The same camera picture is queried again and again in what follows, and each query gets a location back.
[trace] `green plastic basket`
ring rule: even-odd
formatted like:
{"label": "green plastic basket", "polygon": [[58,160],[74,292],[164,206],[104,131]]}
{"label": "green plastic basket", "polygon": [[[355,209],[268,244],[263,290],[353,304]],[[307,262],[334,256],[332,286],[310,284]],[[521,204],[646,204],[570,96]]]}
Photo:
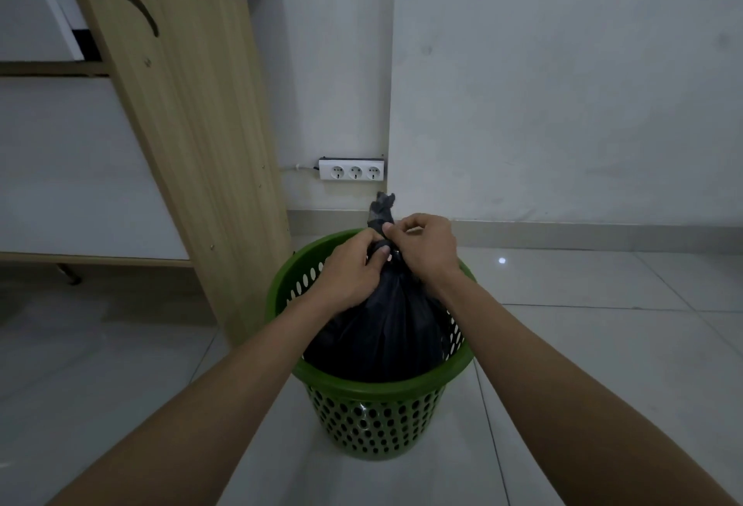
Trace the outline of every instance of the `green plastic basket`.
{"label": "green plastic basket", "polygon": [[[282,313],[322,271],[333,249],[359,230],[331,234],[302,248],[274,277],[268,292],[266,320]],[[466,265],[460,268],[474,280]],[[315,369],[304,358],[294,375],[307,389],[317,417],[330,439],[344,452],[362,459],[384,460],[402,455],[426,431],[443,390],[473,358],[452,318],[449,354],[439,367],[397,383],[357,383]]]}

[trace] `black curved line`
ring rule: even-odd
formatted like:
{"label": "black curved line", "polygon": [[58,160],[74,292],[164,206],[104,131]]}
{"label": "black curved line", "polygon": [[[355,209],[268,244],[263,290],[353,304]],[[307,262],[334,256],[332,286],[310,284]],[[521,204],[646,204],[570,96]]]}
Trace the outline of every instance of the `black curved line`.
{"label": "black curved line", "polygon": [[160,37],[160,29],[158,28],[158,24],[154,22],[154,19],[152,18],[152,15],[149,13],[147,8],[144,6],[141,0],[127,0],[129,3],[133,4],[137,9],[139,9],[139,12],[144,15],[144,18],[149,23],[149,28],[152,29],[152,33],[156,38]]}

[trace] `person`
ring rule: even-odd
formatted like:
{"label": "person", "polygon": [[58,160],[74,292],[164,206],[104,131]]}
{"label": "person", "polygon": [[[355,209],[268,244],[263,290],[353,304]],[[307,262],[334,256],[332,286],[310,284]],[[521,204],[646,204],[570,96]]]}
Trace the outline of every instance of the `person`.
{"label": "person", "polygon": [[[660,429],[465,276],[447,219],[414,214],[383,230],[456,318],[565,504],[736,503]],[[368,263],[366,250],[379,239],[366,229],[337,247],[306,294],[157,410],[50,504],[215,504],[307,345],[330,318],[376,288],[389,248],[378,250]]]}

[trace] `white power strip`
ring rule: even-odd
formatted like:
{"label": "white power strip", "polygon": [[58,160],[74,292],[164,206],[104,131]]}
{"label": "white power strip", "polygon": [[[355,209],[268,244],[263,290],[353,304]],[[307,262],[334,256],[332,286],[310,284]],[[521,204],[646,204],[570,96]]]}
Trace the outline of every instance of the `white power strip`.
{"label": "white power strip", "polygon": [[328,181],[384,181],[384,160],[320,158],[320,179]]}

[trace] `basket rim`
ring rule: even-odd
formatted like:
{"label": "basket rim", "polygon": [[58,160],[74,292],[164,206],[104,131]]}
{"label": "basket rim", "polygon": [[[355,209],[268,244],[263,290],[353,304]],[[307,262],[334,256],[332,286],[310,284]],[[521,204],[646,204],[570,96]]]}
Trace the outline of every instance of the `basket rim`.
{"label": "basket rim", "polygon": [[[310,252],[312,249],[329,242],[330,240],[337,240],[339,238],[350,238],[357,234],[363,229],[349,229],[342,232],[335,232],[323,236],[319,240],[315,240],[311,244],[303,247],[299,251],[295,252],[286,263],[276,272],[274,280],[271,282],[270,289],[268,290],[267,302],[266,302],[266,314],[265,323],[269,323],[276,316],[276,295],[279,292],[279,286],[294,264],[303,258],[303,256]],[[464,271],[473,281],[476,281],[472,272],[469,270],[462,260],[459,260],[459,267]],[[430,370],[428,373],[414,377],[413,379],[407,379],[404,381],[395,381],[393,383],[359,383],[358,381],[350,381],[347,379],[341,379],[340,377],[334,377],[327,373],[323,373],[320,369],[317,369],[307,363],[303,357],[294,366],[293,374],[303,383],[310,385],[314,389],[326,390],[330,394],[338,397],[348,398],[352,400],[375,400],[375,401],[386,401],[386,400],[408,400],[421,395],[428,394],[436,389],[441,389],[449,381],[459,375],[464,369],[467,368],[469,362],[472,361],[474,355],[472,349],[469,347],[469,343],[466,340],[459,346],[459,350],[454,353],[447,361],[444,361],[436,367]]]}

